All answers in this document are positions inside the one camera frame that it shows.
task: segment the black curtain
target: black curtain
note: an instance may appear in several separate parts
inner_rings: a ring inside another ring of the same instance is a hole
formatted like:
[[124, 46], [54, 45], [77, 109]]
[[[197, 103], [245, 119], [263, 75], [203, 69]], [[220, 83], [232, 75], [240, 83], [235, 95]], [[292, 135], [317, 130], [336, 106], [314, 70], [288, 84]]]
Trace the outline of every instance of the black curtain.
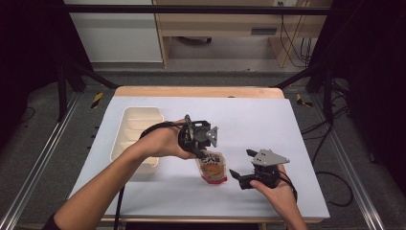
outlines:
[[[57, 80], [65, 61], [93, 71], [67, 11], [50, 11], [47, 5], [63, 0], [0, 1], [0, 149], [4, 147], [31, 92]], [[80, 73], [71, 73], [80, 78]]]
[[[310, 65], [321, 62], [333, 78], [349, 82], [351, 114], [371, 155], [406, 194], [405, 0], [334, 1], [334, 6], [354, 15], [327, 18]], [[311, 77], [310, 91], [323, 84], [325, 69]]]

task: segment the white wall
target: white wall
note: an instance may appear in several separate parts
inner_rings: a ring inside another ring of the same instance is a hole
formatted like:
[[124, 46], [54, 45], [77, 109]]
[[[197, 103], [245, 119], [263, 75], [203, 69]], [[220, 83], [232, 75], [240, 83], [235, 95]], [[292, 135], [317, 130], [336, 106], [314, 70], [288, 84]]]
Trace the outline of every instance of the white wall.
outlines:
[[[150, 0], [64, 0], [65, 4], [151, 5]], [[152, 13], [71, 13], [91, 62], [162, 62]]]

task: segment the clear plastic package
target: clear plastic package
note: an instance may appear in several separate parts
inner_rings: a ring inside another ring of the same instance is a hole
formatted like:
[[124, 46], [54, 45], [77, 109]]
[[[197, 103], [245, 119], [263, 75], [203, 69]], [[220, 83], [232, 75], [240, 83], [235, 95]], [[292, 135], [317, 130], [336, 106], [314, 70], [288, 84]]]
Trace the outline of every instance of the clear plastic package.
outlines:
[[196, 159], [201, 177], [209, 184], [221, 184], [227, 181], [226, 160], [221, 152], [202, 150], [204, 159]]

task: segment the wooden table edge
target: wooden table edge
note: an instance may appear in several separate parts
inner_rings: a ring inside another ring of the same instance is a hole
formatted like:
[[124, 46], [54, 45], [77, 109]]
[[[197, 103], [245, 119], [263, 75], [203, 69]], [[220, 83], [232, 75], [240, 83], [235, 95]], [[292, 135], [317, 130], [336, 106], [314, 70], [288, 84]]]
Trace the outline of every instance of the wooden table edge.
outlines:
[[269, 87], [121, 86], [114, 96], [284, 99], [280, 88]]

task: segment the table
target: table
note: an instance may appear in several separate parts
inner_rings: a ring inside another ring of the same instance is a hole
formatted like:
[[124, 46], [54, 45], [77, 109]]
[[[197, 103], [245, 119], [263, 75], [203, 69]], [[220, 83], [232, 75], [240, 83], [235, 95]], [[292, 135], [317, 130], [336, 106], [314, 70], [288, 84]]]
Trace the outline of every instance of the table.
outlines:
[[[106, 109], [71, 195], [110, 163], [115, 134], [129, 106], [157, 106], [165, 120], [177, 120], [188, 113], [193, 120], [203, 119], [219, 126], [219, 146], [209, 150], [222, 152], [227, 168], [241, 174], [253, 169], [246, 149], [271, 149], [289, 158], [291, 162], [285, 168], [298, 190], [298, 205], [305, 221], [319, 222], [329, 217], [290, 102], [283, 98], [280, 89], [273, 88], [119, 88]], [[252, 117], [247, 119], [248, 112]], [[208, 185], [200, 178], [193, 160], [161, 158], [160, 168], [153, 176], [127, 183], [122, 221], [282, 221], [263, 195], [255, 190], [242, 191], [229, 174], [228, 178], [219, 186]], [[103, 220], [114, 219], [116, 204], [117, 198]]]

